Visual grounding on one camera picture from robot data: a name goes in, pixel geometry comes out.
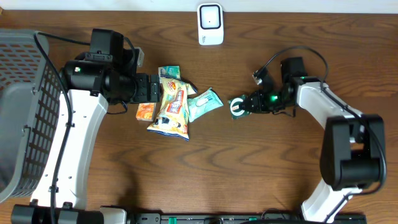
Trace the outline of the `orange tissue pack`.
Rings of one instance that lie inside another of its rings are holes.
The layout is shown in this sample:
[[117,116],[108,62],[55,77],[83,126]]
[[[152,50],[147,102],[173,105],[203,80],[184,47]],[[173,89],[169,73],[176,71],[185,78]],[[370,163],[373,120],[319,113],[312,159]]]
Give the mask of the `orange tissue pack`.
[[153,121],[156,103],[140,103],[137,108],[136,119],[140,121]]

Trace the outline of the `yellow snack bag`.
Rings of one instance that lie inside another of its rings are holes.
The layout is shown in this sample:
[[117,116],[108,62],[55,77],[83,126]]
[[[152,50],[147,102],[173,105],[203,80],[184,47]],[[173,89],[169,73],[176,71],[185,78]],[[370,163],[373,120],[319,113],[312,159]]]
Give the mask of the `yellow snack bag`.
[[148,131],[164,136],[180,137],[186,141],[188,136],[188,96],[197,93],[189,83],[179,79],[161,77],[163,98],[159,113],[154,122],[147,128]]

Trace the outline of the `teal wet wipes pack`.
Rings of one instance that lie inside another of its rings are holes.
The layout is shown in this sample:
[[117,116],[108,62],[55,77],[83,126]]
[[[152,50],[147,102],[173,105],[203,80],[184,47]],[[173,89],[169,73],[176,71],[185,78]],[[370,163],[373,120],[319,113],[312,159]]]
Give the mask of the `teal wet wipes pack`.
[[223,102],[212,87],[195,98],[189,98],[187,103],[189,109],[188,120],[190,123],[194,122],[194,120],[203,116],[207,112],[223,106]]

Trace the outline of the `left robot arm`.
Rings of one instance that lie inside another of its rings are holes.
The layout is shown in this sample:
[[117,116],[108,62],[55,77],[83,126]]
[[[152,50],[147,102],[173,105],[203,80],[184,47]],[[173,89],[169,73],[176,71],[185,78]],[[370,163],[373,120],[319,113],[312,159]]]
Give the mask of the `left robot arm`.
[[119,32],[94,29],[89,50],[55,68],[49,35],[1,31],[1,200],[13,223],[131,223],[120,207],[86,209],[96,136],[110,105],[156,103],[156,75],[138,73],[143,51]]

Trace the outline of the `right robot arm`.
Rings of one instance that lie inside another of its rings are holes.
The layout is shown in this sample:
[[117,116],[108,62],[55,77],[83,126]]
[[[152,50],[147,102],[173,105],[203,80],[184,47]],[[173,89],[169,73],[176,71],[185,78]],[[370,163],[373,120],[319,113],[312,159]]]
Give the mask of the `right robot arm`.
[[245,113],[283,114],[302,108],[324,129],[320,156],[322,179],[301,205],[303,219],[332,223],[336,214],[355,195],[369,195],[374,183],[386,180],[384,122],[376,114],[363,114],[338,98],[328,85],[305,70],[303,59],[291,57],[280,63],[282,89],[273,89],[266,68],[253,78],[262,88],[230,100],[234,118]]

